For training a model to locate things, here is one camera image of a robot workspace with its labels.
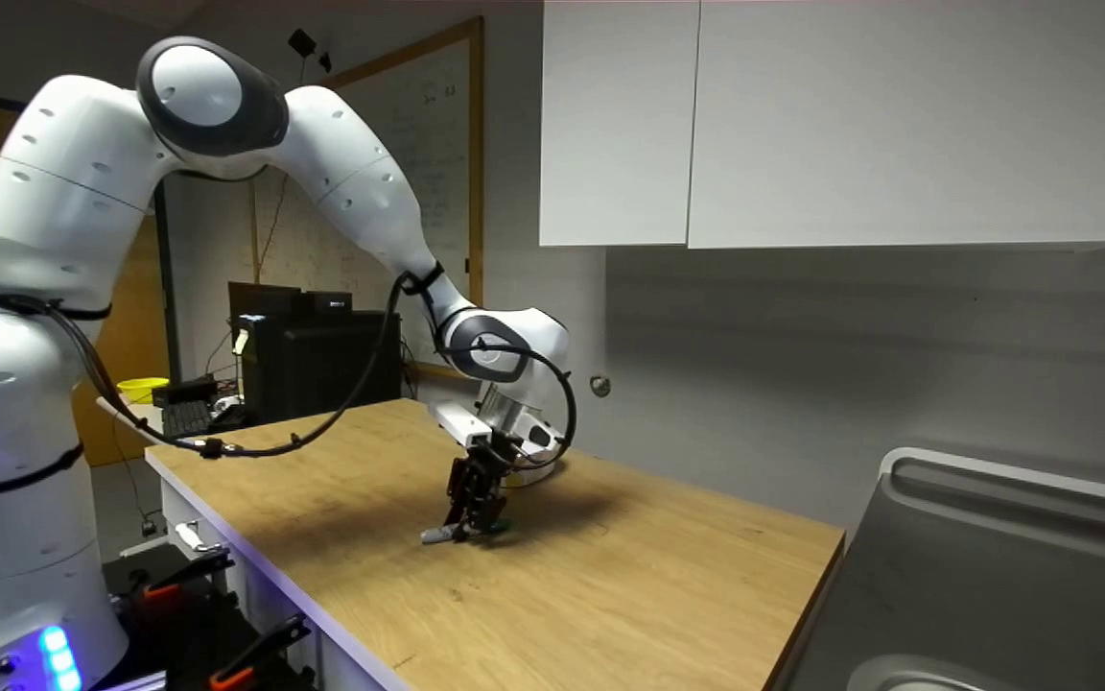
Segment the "cabinet door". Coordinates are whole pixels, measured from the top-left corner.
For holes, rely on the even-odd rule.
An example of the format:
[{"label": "cabinet door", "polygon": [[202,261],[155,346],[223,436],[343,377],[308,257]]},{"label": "cabinet door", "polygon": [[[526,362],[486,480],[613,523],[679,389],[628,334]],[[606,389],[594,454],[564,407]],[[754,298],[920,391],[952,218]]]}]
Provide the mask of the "cabinet door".
[{"label": "cabinet door", "polygon": [[697,0],[545,0],[545,247],[684,247],[696,42]]},{"label": "cabinet door", "polygon": [[1105,240],[1105,0],[704,0],[690,247]]}]

